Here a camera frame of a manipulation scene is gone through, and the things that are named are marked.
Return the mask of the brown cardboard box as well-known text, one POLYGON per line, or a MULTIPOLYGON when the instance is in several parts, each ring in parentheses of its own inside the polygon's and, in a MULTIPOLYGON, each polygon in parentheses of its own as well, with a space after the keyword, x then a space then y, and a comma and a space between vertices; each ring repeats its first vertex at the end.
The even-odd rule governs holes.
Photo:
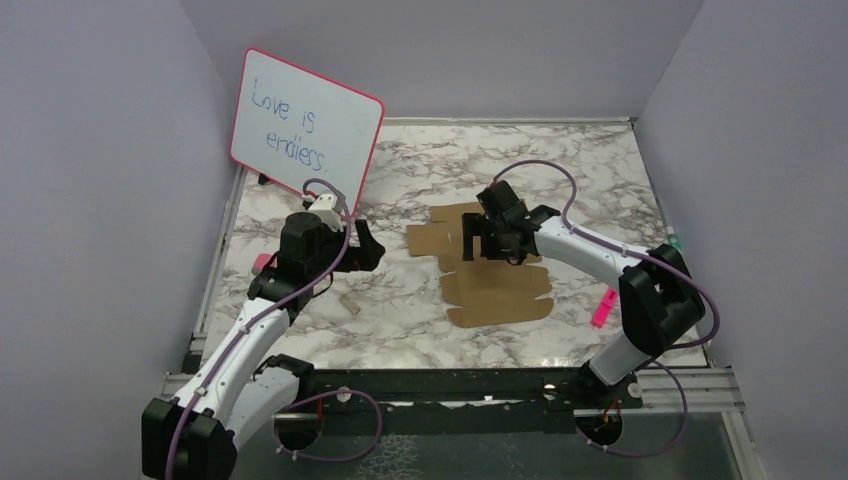
POLYGON ((411 256, 434 256, 438 260, 439 285, 443 300, 449 304, 449 321, 461 328, 476 328, 547 317, 554 307, 554 300, 548 296, 552 284, 538 257, 530 257, 520 266, 487 260, 475 238, 475 259, 462 259, 461 217, 481 211, 476 202, 434 206, 428 223, 413 224, 406 230, 411 256))

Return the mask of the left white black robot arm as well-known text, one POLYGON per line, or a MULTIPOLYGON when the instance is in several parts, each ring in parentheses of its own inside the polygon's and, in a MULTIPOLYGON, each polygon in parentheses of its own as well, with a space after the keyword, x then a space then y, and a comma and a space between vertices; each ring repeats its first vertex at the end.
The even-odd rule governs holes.
POLYGON ((312 364, 270 355, 334 273, 373 271, 385 248, 357 219, 332 227, 328 214, 286 218, 280 247, 252 280, 237 320, 207 362, 141 418, 142 472, 153 479, 227 479, 239 450, 273 414, 297 411, 295 429, 322 416, 312 364))

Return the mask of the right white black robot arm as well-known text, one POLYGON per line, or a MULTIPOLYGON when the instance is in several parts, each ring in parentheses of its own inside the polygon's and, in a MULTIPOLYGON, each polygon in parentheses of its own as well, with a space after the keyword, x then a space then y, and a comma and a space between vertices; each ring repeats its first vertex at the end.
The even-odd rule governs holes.
POLYGON ((678 250, 614 241, 570 221, 564 211, 530 209, 505 181, 477 196, 482 210, 461 217, 462 258, 522 264, 541 256, 570 265, 613 288, 622 331, 580 369, 579 398, 600 407, 629 374, 665 352, 700 322, 712 301, 691 278, 678 250))

